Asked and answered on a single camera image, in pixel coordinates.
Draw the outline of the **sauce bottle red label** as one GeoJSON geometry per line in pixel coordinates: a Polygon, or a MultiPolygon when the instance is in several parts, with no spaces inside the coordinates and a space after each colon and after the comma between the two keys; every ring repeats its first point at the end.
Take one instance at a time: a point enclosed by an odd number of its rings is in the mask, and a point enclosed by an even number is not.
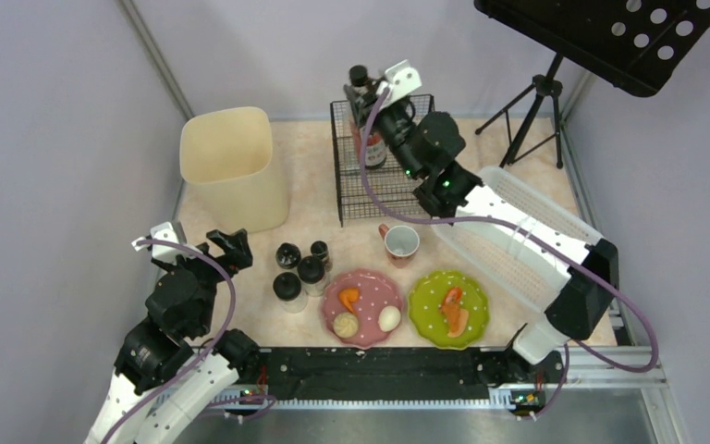
{"type": "MultiPolygon", "coordinates": [[[[371,84],[371,97],[373,97],[374,82],[368,74],[368,69],[364,65],[355,65],[349,69],[349,84],[363,85],[364,83],[371,84]]],[[[349,129],[353,140],[356,158],[360,158],[361,145],[363,139],[364,126],[356,126],[352,121],[350,112],[348,113],[349,129]]],[[[387,148],[377,133],[369,133],[366,137],[367,146],[365,150],[365,161],[363,164],[366,169],[377,169],[382,167],[387,158],[387,148]]]]}

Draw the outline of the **glass jar black lid front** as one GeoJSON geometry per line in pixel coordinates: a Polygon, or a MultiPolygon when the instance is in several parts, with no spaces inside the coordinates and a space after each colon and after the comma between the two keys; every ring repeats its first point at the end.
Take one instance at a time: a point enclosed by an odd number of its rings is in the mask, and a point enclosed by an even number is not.
{"type": "Polygon", "coordinates": [[[272,288],[283,309],[291,314],[302,312],[308,303],[300,278],[293,272],[277,275],[272,288]]]}

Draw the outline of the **glass jar black lid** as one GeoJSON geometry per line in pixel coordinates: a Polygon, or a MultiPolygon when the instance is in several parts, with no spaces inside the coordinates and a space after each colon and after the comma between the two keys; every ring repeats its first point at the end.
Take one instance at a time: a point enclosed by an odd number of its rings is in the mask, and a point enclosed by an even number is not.
{"type": "Polygon", "coordinates": [[[272,288],[283,309],[291,314],[302,312],[308,303],[300,278],[293,272],[277,275],[272,288]]]}
{"type": "Polygon", "coordinates": [[[328,285],[328,275],[324,263],[318,257],[309,255],[302,258],[297,266],[301,288],[309,297],[322,297],[328,285]]]}

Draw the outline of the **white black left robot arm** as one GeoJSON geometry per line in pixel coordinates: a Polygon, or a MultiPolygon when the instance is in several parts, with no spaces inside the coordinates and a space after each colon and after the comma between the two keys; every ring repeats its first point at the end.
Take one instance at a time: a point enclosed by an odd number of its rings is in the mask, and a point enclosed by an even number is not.
{"type": "Polygon", "coordinates": [[[248,233],[207,233],[187,243],[178,222],[165,222],[131,243],[163,270],[147,297],[146,317],[124,338],[88,443],[172,443],[217,397],[238,383],[230,407],[270,405],[259,346],[222,325],[211,331],[217,286],[252,266],[248,233]]]}

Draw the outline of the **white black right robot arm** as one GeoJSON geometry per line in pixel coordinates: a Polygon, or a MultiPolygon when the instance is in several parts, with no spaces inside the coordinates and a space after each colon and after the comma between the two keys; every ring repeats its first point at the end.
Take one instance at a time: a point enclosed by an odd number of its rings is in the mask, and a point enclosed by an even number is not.
{"type": "Polygon", "coordinates": [[[424,224],[468,230],[512,255],[554,292],[538,317],[510,340],[507,357],[533,367],[570,341],[590,338],[619,295],[615,244],[603,237],[572,238],[463,167],[456,157],[466,142],[450,114],[434,111],[415,122],[407,111],[408,94],[384,81],[346,85],[343,92],[360,133],[377,133],[404,174],[418,180],[413,193],[428,215],[424,224]]]}

